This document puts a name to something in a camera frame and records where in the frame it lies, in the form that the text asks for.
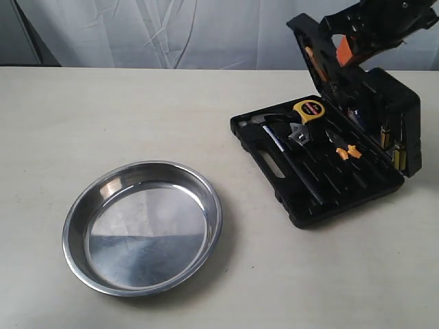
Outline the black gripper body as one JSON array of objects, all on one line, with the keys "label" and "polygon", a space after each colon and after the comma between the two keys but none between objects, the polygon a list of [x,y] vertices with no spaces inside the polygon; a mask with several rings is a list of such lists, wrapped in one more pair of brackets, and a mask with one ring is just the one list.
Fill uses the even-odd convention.
[{"label": "black gripper body", "polygon": [[327,37],[349,37],[354,58],[349,65],[359,65],[371,57],[397,48],[404,39],[420,29],[430,29],[438,22],[434,0],[359,1],[335,14],[324,16],[319,31]]}]

